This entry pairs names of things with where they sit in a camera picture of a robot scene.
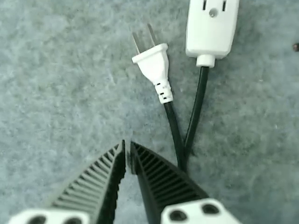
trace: electrical outlet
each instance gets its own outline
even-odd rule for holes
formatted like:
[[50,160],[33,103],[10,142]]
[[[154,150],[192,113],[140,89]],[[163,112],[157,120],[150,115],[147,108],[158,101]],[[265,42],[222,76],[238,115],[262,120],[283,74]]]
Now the electrical outlet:
[[239,0],[190,0],[186,54],[224,58],[231,50],[238,9]]

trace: floor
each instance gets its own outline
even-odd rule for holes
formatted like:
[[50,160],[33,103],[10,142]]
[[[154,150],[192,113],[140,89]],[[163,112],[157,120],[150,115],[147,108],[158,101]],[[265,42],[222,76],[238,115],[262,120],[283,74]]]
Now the floor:
[[[155,90],[131,62],[146,23],[169,45],[185,133],[199,70],[185,56],[187,0],[0,0],[0,223],[41,207],[73,170],[121,139],[175,163]],[[232,52],[211,71],[189,163],[245,224],[299,219],[299,1],[242,0]],[[147,223],[136,177],[116,224]]]

